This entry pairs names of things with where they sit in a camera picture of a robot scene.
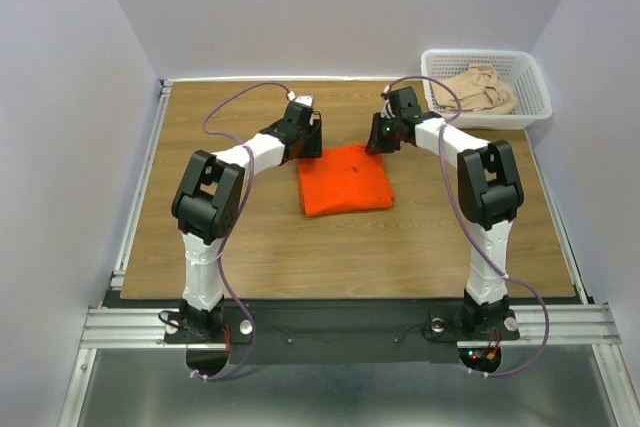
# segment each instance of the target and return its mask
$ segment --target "orange fabric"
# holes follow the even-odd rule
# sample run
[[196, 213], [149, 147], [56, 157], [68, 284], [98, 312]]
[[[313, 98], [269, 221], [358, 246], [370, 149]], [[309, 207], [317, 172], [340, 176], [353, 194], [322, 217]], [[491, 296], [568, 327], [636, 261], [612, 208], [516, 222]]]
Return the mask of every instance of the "orange fabric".
[[299, 159], [300, 198], [308, 217], [389, 209], [393, 191], [379, 154], [364, 145], [324, 149], [320, 159]]

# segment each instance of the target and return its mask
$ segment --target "basket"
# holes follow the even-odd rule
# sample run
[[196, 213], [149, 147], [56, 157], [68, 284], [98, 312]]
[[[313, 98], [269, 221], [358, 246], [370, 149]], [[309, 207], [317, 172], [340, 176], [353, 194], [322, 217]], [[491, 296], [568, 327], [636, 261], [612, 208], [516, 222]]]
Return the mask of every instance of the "basket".
[[[520, 130], [536, 120], [551, 117], [551, 100], [535, 59], [526, 52], [504, 50], [427, 50], [422, 54], [422, 74], [438, 80], [448, 79], [469, 68], [469, 64], [492, 64], [502, 80], [511, 85], [518, 105], [511, 114], [463, 113], [453, 121], [459, 128]], [[453, 113], [436, 104], [431, 84], [424, 82], [429, 110], [443, 117]]]

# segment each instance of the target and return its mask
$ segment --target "white wall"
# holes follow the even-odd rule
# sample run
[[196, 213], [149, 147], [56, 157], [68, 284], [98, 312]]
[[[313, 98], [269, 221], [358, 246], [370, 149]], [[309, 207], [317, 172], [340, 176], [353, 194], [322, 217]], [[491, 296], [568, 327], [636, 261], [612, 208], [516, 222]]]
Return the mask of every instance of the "white wall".
[[116, 0], [0, 0], [0, 416], [56, 425], [157, 81]]
[[430, 47], [529, 51], [560, 0], [119, 0], [163, 78], [415, 73]]
[[554, 116], [531, 130], [588, 291], [611, 303], [640, 387], [638, 0], [562, 0], [533, 54]]

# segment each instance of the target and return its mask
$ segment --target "folded cloth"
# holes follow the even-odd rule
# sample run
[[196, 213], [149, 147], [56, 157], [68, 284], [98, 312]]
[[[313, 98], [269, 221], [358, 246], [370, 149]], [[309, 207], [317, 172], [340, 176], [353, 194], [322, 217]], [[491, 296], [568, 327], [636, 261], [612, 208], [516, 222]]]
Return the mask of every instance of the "folded cloth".
[[299, 159], [300, 199], [308, 217], [389, 209], [393, 191], [382, 157], [364, 145], [324, 149], [319, 159]]
[[[442, 81], [455, 92], [462, 110], [474, 114], [509, 114], [518, 99], [513, 89], [502, 81], [491, 64], [471, 64], [463, 73]], [[437, 84], [432, 84], [438, 105], [457, 110], [453, 96]]]

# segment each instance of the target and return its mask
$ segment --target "wooden table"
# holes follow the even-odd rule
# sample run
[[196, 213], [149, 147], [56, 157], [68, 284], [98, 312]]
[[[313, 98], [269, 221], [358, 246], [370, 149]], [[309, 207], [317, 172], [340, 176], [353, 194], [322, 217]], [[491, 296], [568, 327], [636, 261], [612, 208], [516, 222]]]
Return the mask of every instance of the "wooden table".
[[[206, 113], [248, 84], [188, 82], [173, 86], [128, 269], [123, 298], [178, 298], [184, 286], [184, 248], [170, 205], [184, 168], [198, 149], [231, 147], [201, 130]], [[323, 116], [326, 148], [365, 143], [381, 108], [383, 82], [290, 82], [312, 94]], [[413, 84], [423, 108], [419, 83]], [[232, 102], [212, 128], [252, 137], [282, 116], [286, 100], [263, 87]], [[573, 286], [525, 135], [474, 131], [511, 142], [525, 191], [508, 251], [512, 277], [546, 296], [572, 296]], [[459, 297], [469, 275], [470, 246], [448, 203], [438, 158], [405, 145], [384, 157], [395, 194], [390, 210], [306, 218], [296, 163], [261, 173], [227, 246], [234, 289], [246, 298]], [[510, 287], [512, 296], [529, 293]]]

